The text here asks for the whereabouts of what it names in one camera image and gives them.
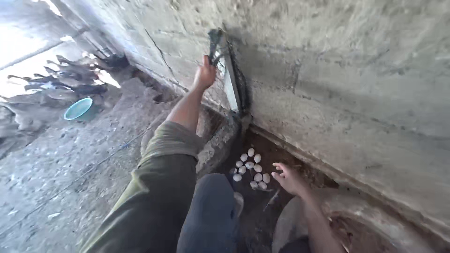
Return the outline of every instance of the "pile of eggs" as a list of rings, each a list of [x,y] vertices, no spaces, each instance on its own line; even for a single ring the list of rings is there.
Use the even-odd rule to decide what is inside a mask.
[[[247,159],[251,157],[253,157],[254,163],[252,161],[247,162]],[[233,180],[236,182],[241,181],[242,175],[247,170],[253,169],[255,170],[256,175],[253,177],[253,181],[250,182],[250,186],[252,187],[252,189],[267,189],[267,184],[270,182],[270,176],[268,173],[264,175],[261,174],[262,167],[258,164],[260,161],[261,155],[255,154],[255,150],[253,148],[249,149],[247,151],[247,154],[242,154],[240,160],[236,162],[237,168],[234,169]]]

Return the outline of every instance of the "plastic basin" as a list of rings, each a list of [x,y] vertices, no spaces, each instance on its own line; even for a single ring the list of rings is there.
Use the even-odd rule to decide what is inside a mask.
[[[64,114],[64,119],[88,121],[95,117],[95,113],[96,110],[92,106],[92,99],[85,98],[78,100],[76,103],[71,105]]]

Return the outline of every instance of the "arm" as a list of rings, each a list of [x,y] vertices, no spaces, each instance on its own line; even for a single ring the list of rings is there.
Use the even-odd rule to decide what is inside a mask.
[[[216,78],[216,67],[209,65],[208,56],[203,56],[203,66],[195,74],[193,88],[173,108],[166,121],[178,123],[190,131],[197,129],[198,114],[203,93]]]
[[[287,192],[299,196],[305,203],[306,222],[312,251],[314,253],[343,253],[342,246],[334,238],[328,221],[307,183],[296,171],[283,163],[274,163],[274,166],[277,170],[283,172],[281,174],[272,172],[272,176]]]
[[[148,142],[131,181],[83,253],[175,252],[195,189],[195,134],[203,92],[216,77],[214,67],[197,71],[193,89],[173,108]]]

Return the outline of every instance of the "olive green sleeve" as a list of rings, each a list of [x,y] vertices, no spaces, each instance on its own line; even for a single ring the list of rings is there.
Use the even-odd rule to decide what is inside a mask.
[[[202,146],[182,125],[160,125],[131,182],[81,252],[175,252]]]

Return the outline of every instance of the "wall crack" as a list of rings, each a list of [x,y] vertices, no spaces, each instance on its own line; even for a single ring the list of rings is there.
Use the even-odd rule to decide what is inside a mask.
[[[162,58],[162,60],[164,61],[165,65],[169,68],[170,73],[172,74],[173,78],[174,78],[175,81],[176,81],[176,84],[177,84],[178,86],[181,86],[181,85],[180,85],[180,82],[178,81],[178,79],[176,79],[176,76],[175,76],[175,74],[173,73],[172,68],[169,67],[169,65],[167,64],[167,61],[166,61],[166,58],[164,57],[163,51],[158,47],[158,45],[156,44],[155,40],[153,40],[153,38],[150,36],[150,33],[147,31],[147,29],[144,29],[144,30],[145,30],[145,32],[147,33],[148,37],[152,40],[153,45],[155,45],[155,47],[159,50],[159,54],[161,55],[161,58]]]

